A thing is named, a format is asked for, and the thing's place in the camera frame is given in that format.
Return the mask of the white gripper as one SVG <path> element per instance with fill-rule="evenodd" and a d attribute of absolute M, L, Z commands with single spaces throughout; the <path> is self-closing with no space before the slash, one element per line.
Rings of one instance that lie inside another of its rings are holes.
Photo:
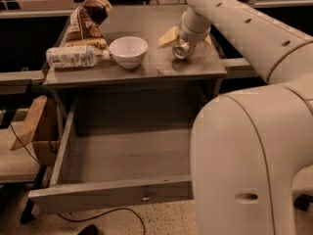
<path fill-rule="evenodd" d="M 205 17 L 198 15 L 193 9 L 188 8 L 183 14 L 178 29 L 173 26 L 158 40 L 158 47 L 165 48 L 173 46 L 180 37 L 185 42 L 197 45 L 205 42 L 212 47 L 212 40 L 209 35 L 211 22 Z"/>

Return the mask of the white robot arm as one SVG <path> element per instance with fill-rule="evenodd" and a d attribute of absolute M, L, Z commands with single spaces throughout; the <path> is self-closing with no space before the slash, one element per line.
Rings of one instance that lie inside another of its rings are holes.
<path fill-rule="evenodd" d="M 192 45 L 215 26 L 264 85 L 217 96 L 197 115 L 190 164 L 200 235 L 296 235 L 292 182 L 313 163 L 312 38 L 238 0 L 186 0 Z"/>

